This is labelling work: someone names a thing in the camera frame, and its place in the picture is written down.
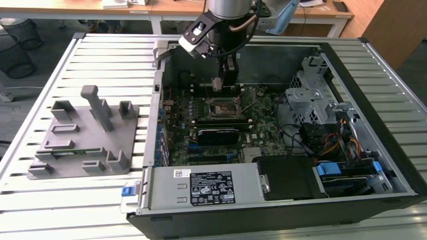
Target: trash bin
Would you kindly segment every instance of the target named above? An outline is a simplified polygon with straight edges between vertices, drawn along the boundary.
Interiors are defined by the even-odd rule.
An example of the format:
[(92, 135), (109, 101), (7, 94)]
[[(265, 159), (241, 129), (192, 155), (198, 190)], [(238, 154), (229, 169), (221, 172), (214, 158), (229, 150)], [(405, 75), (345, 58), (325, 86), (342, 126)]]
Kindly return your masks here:
[(16, 35), (0, 35), (0, 70), (10, 79), (21, 79), (36, 70)]
[(0, 25), (7, 34), (16, 35), (20, 39), (20, 45), (25, 50), (36, 49), (42, 45), (36, 24), (30, 19), (1, 18)]

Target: copper pipe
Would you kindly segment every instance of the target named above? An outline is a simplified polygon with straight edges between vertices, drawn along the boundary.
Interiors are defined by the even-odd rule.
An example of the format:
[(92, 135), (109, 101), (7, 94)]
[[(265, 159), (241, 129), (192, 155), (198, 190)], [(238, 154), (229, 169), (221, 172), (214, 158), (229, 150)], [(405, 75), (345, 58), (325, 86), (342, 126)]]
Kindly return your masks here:
[(241, 31), (242, 29), (245, 29), (254, 22), (256, 19), (257, 19), (256, 15), (250, 16), (250, 18), (244, 23), (241, 23), (240, 26), (230, 26), (229, 27), (229, 31), (232, 31), (232, 32)]

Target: slotted metal table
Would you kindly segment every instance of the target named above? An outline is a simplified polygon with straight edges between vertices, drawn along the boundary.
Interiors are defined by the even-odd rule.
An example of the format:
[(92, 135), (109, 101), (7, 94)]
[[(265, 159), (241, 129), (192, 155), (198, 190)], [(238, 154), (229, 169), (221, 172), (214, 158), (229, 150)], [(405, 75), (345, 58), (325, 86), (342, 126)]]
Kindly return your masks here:
[[(73, 38), (0, 162), (0, 239), (146, 239), (121, 213), (121, 187), (141, 177), (156, 41), (177, 35), (86, 34)], [(424, 179), (427, 108), (368, 43), (357, 39), (254, 37), (252, 42), (328, 42)], [(337, 91), (344, 90), (334, 81)], [(56, 100), (88, 106), (82, 85), (97, 85), (109, 105), (138, 105), (130, 172), (28, 180), (26, 170), (50, 124)], [(233, 234), (198, 239), (425, 239), (427, 207), (390, 210), (356, 224)]]

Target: warning label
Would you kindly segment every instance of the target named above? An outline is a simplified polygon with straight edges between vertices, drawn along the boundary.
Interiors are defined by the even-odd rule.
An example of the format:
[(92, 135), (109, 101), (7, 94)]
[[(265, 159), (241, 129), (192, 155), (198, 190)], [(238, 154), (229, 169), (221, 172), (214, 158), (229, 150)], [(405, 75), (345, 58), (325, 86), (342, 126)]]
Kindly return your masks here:
[(190, 173), (189, 189), (193, 206), (236, 203), (230, 171)]

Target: blue tab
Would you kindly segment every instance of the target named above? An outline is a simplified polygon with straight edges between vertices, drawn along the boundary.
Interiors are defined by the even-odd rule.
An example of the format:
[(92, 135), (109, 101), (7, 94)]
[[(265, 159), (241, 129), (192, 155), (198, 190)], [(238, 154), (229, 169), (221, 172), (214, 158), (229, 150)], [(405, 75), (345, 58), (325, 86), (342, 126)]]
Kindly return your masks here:
[(134, 196), (136, 188), (133, 186), (124, 186), (121, 188), (121, 197)]
[(318, 166), (322, 168), (325, 175), (341, 174), (338, 164), (334, 162), (324, 162), (324, 163), (320, 163)]
[(316, 166), (314, 169), (317, 170), (318, 176), (322, 176), (325, 174), (325, 171), (322, 171), (322, 167), (321, 166)]
[(376, 170), (376, 172), (378, 173), (382, 170), (382, 167), (380, 165), (380, 163), (377, 161), (372, 162), (373, 168)]

